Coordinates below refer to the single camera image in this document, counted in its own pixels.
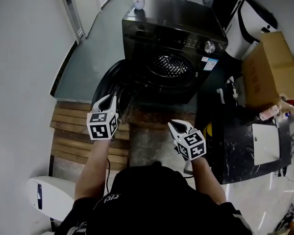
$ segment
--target doorway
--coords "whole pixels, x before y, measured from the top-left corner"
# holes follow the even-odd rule
[[[62,0],[76,41],[87,38],[96,16],[101,11],[99,0]]]
[[[73,2],[72,2],[72,0],[65,0],[65,1],[68,5],[69,11],[70,11],[70,14],[72,17],[73,29],[78,34],[79,38],[81,38],[83,36],[83,31],[82,31],[81,26],[79,24],[77,14],[76,14],[74,6],[73,6]]]

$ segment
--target control knob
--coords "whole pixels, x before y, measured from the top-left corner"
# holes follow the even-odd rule
[[[210,42],[210,41],[205,42],[205,52],[213,53],[215,52],[215,50],[216,50],[216,47],[213,42]]]

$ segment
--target wire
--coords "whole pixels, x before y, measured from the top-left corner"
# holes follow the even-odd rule
[[[108,188],[108,180],[109,180],[109,176],[110,176],[110,167],[111,167],[109,159],[108,159],[108,163],[109,163],[109,169],[108,169],[108,176],[107,176],[107,180],[106,180],[106,188],[107,188],[107,192],[109,194],[110,192],[109,192],[109,188]]]
[[[290,182],[294,182],[294,180],[289,179],[287,176],[285,176],[285,178],[287,178],[287,180]]]

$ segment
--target control panel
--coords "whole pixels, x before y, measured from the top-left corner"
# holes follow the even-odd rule
[[[123,37],[137,42],[156,44],[198,54],[222,55],[227,47],[226,43],[218,43],[208,36],[177,30],[169,27],[123,22]]]

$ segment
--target cardboard box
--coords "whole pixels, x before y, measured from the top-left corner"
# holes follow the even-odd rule
[[[294,99],[294,58],[282,32],[262,34],[242,62],[246,107],[266,110],[281,98]]]

